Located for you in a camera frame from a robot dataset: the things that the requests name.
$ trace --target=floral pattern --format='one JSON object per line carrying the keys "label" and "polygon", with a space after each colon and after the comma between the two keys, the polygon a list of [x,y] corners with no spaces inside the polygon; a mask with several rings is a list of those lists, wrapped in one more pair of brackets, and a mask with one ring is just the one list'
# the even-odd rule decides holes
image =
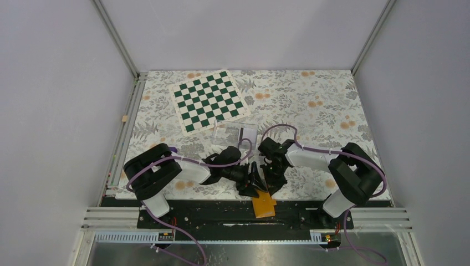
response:
{"label": "floral pattern", "polygon": [[[211,145],[211,130],[184,137],[171,103],[168,87],[212,71],[151,71],[148,74],[137,113],[126,159],[128,161],[164,142],[178,153],[195,159],[205,158],[221,148]],[[298,128],[297,139],[305,146],[337,148],[348,142],[360,145],[378,163],[378,156],[367,125],[354,78],[349,70],[316,71],[231,71],[251,115],[238,122],[259,125],[261,134],[275,124]],[[286,127],[271,130],[268,136],[278,142],[293,137]],[[323,200],[338,189],[329,173],[308,167],[289,168],[288,180],[273,198],[277,200]],[[116,198],[135,198],[125,189],[121,175]],[[239,196],[233,181],[202,186],[175,179],[164,188],[167,199],[247,200]],[[388,192],[378,200],[389,200]]]}

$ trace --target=white wall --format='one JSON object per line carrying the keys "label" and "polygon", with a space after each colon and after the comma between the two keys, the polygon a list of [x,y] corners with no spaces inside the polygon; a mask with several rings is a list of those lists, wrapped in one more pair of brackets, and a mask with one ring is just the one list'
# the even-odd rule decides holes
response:
{"label": "white wall", "polygon": [[132,84],[90,1],[0,1],[0,264],[65,265]]}
{"label": "white wall", "polygon": [[103,0],[140,71],[351,69],[386,0]]}
{"label": "white wall", "polygon": [[426,265],[467,265],[470,4],[397,1],[356,82]]}

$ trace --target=metal floor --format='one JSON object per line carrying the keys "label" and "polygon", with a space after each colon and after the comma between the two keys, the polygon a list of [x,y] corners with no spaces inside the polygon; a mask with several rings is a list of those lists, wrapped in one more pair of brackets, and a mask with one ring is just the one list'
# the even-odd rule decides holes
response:
{"label": "metal floor", "polygon": [[[393,233],[351,233],[351,241],[357,247],[369,247],[385,255],[389,266],[406,265],[399,240]],[[212,244],[203,245],[210,266],[247,266],[247,265],[373,265],[358,256],[353,250],[336,252],[315,251],[315,245],[280,244]],[[193,244],[174,244],[169,251],[186,259],[203,263],[198,248]],[[381,258],[367,253],[373,260]],[[88,266],[128,266],[128,265],[187,265],[167,254],[155,253],[147,244],[95,243]]]}

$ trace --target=clear plastic box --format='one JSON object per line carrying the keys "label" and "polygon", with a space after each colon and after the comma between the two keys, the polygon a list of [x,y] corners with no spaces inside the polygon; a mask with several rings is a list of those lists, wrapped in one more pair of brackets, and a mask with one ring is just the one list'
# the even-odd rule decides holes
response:
{"label": "clear plastic box", "polygon": [[221,146],[234,146],[239,149],[249,149],[249,142],[242,139],[249,139],[256,149],[256,139],[258,137],[258,125],[216,120],[214,131],[212,132],[212,143]]}

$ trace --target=orange object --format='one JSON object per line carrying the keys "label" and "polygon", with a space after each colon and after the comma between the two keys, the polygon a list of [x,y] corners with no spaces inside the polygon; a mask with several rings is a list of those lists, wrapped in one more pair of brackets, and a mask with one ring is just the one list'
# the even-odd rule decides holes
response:
{"label": "orange object", "polygon": [[268,192],[256,190],[259,198],[252,198],[254,215],[256,218],[275,216],[274,206],[276,200],[271,198]]}

